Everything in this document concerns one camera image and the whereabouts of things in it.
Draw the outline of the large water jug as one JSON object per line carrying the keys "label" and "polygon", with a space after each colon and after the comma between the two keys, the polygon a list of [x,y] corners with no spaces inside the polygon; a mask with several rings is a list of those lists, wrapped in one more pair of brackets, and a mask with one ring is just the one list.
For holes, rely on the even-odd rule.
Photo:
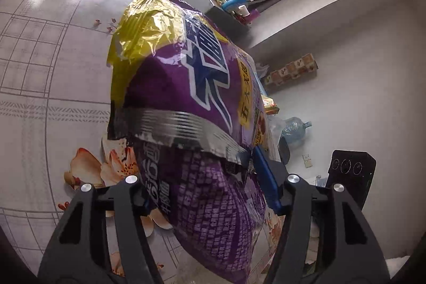
{"label": "large water jug", "polygon": [[297,143],[304,139],[306,130],[312,126],[312,122],[304,122],[299,117],[291,117],[284,120],[281,137],[287,144]]}

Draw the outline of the grey rice cooker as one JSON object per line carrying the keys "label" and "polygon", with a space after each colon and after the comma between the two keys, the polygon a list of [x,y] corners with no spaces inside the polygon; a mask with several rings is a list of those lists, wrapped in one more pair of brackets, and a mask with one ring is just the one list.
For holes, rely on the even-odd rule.
{"label": "grey rice cooker", "polygon": [[281,136],[277,145],[282,164],[287,165],[290,160],[290,150],[284,136]]}

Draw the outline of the floral plastic tablecloth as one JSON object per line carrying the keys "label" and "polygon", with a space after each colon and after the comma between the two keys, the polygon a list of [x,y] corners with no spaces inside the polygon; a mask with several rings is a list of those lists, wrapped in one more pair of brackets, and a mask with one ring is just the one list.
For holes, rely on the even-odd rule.
{"label": "floral plastic tablecloth", "polygon": [[110,35],[132,0],[1,0],[1,282],[122,283],[100,184]]}

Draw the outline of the patterned paper roll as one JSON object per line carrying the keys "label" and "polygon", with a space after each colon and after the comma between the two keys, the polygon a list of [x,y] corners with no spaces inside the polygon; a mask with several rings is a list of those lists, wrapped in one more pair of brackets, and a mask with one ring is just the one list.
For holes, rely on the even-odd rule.
{"label": "patterned paper roll", "polygon": [[306,73],[318,70],[318,64],[311,53],[297,60],[287,63],[282,68],[272,71],[264,77],[263,83],[266,87],[280,86],[288,81],[299,79]]}

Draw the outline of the purple snack bag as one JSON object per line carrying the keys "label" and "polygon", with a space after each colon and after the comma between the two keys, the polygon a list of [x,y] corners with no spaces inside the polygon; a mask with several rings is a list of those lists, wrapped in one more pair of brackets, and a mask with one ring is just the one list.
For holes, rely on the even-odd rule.
{"label": "purple snack bag", "polygon": [[133,0],[112,36],[108,137],[132,146],[181,246],[246,283],[267,204],[253,167],[270,146],[252,58],[181,0]]}

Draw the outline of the purple bottle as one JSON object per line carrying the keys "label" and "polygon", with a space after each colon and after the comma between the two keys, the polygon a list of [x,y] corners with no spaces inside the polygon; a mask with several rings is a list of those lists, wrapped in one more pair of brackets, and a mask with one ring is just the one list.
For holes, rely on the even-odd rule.
{"label": "purple bottle", "polygon": [[250,25],[255,19],[260,16],[260,13],[257,9],[253,9],[249,15],[244,17],[244,21],[246,25]]}

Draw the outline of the grey cabinet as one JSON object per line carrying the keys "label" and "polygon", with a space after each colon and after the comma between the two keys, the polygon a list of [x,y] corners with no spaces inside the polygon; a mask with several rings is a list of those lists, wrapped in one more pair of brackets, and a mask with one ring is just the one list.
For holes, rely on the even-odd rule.
{"label": "grey cabinet", "polygon": [[237,41],[248,33],[248,27],[233,15],[222,10],[214,0],[183,0],[200,11],[221,29],[232,41]]}

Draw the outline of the blue detergent bottle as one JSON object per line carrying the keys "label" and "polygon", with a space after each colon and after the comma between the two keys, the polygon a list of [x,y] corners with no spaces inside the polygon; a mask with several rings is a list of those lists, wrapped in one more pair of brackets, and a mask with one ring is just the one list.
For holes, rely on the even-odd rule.
{"label": "blue detergent bottle", "polygon": [[227,0],[222,4],[221,9],[223,11],[234,11],[239,6],[244,6],[252,1],[253,0]]}

